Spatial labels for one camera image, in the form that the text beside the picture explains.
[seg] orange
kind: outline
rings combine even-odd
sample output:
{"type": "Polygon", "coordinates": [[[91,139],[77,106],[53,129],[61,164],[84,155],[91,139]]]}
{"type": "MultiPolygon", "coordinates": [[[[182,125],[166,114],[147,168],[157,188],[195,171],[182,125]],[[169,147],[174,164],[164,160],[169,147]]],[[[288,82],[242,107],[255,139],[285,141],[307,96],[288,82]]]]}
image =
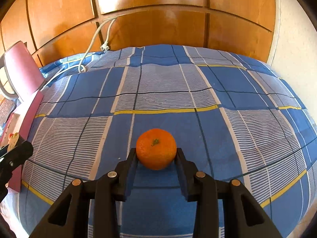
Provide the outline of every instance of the orange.
{"type": "Polygon", "coordinates": [[[167,131],[151,129],[137,139],[137,158],[147,168],[161,170],[176,156],[176,142],[167,131]]]}

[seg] white wall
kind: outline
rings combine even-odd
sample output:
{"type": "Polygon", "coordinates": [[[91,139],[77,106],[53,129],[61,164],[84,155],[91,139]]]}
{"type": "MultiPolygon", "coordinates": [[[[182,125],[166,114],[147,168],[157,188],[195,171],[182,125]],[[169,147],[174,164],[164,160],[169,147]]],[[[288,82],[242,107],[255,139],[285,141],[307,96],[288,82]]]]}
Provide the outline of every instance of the white wall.
{"type": "Polygon", "coordinates": [[[268,64],[289,83],[317,121],[317,32],[297,0],[276,0],[276,5],[268,64]]]}

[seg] wood wall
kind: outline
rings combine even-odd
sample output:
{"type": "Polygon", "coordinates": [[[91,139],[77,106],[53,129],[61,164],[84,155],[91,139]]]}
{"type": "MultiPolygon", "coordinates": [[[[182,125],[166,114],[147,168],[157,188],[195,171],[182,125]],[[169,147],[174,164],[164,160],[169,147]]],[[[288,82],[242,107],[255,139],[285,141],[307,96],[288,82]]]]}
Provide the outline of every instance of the wood wall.
{"type": "MultiPolygon", "coordinates": [[[[0,54],[15,42],[40,67],[83,53],[104,19],[119,16],[109,46],[177,44],[208,47],[266,61],[275,0],[16,0],[0,23],[0,54]]],[[[99,51],[108,23],[92,51],[99,51]]]]}

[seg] blue fabric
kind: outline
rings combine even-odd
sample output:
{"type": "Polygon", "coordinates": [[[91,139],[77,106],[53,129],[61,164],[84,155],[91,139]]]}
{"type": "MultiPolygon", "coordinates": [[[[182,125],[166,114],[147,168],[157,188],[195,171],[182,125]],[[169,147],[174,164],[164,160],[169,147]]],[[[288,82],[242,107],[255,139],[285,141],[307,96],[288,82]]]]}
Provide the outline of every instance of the blue fabric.
{"type": "MultiPolygon", "coordinates": [[[[34,154],[23,170],[29,190],[19,202],[29,233],[73,179],[114,170],[143,132],[161,128],[200,171],[239,179],[288,236],[315,198],[317,127],[286,81],[263,62],[206,48],[128,47],[98,56],[88,72],[75,68],[44,91],[28,138],[34,154]]],[[[224,237],[221,202],[219,209],[224,237]]],[[[161,171],[139,164],[131,196],[118,204],[118,223],[122,237],[187,238],[195,211],[173,164],[161,171]]]]}

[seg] yellow stripe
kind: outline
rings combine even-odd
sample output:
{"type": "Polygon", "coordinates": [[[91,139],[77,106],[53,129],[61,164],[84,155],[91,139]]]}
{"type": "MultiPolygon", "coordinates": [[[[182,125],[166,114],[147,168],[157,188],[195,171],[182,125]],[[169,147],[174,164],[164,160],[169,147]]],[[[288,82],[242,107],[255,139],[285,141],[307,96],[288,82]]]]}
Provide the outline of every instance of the yellow stripe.
{"type": "Polygon", "coordinates": [[[300,107],[293,107],[293,106],[278,107],[278,109],[289,109],[289,108],[301,110],[300,107]]]}
{"type": "Polygon", "coordinates": [[[45,116],[46,116],[46,114],[40,113],[40,114],[37,114],[34,118],[37,118],[37,117],[45,117],[45,116]]]}
{"type": "Polygon", "coordinates": [[[83,59],[83,57],[82,57],[82,58],[80,58],[80,59],[75,59],[75,60],[71,60],[71,61],[63,62],[63,64],[70,63],[70,62],[80,61],[81,59],[83,59]]]}
{"type": "Polygon", "coordinates": [[[41,200],[44,200],[46,203],[52,205],[54,203],[54,201],[52,201],[51,199],[45,197],[44,195],[42,195],[41,193],[39,193],[37,190],[35,190],[31,185],[29,185],[27,182],[25,181],[21,181],[21,184],[23,184],[26,188],[29,189],[29,191],[31,191],[32,193],[34,193],[36,196],[38,196],[41,200]]]}
{"type": "MultiPolygon", "coordinates": [[[[302,171],[294,180],[292,180],[288,185],[286,185],[282,190],[278,191],[271,197],[271,201],[276,200],[278,197],[282,196],[285,192],[287,192],[300,178],[303,177],[303,175],[307,173],[307,170],[305,169],[302,171]]],[[[270,204],[270,199],[267,199],[266,201],[261,203],[261,207],[265,207],[268,204],[270,204]]]]}
{"type": "Polygon", "coordinates": [[[237,66],[237,65],[207,65],[207,64],[197,64],[197,66],[209,66],[209,67],[228,67],[228,68],[239,68],[239,69],[243,69],[246,70],[245,67],[243,66],[237,66]]]}
{"type": "MultiPolygon", "coordinates": [[[[197,108],[197,112],[209,111],[218,108],[218,105],[212,105],[209,107],[197,108]]],[[[155,114],[155,113],[188,113],[194,112],[194,108],[176,108],[176,109],[162,109],[162,110],[121,110],[114,112],[116,114],[123,113],[135,113],[135,114],[155,114]]]]}

